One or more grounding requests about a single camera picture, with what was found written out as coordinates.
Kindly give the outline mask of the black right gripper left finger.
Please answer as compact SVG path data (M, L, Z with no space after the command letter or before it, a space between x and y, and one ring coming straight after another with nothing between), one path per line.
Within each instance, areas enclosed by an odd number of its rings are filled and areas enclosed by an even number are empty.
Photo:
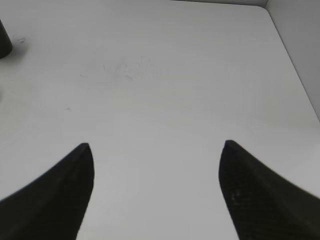
M0 238L75 240L94 178L90 145L81 143L40 177L0 201Z

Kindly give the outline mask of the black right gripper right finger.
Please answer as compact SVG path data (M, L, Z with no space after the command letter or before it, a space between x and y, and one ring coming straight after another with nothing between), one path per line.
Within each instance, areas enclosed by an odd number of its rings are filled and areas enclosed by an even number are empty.
M277 174L234 140L224 143L218 180L240 240L320 238L320 199Z

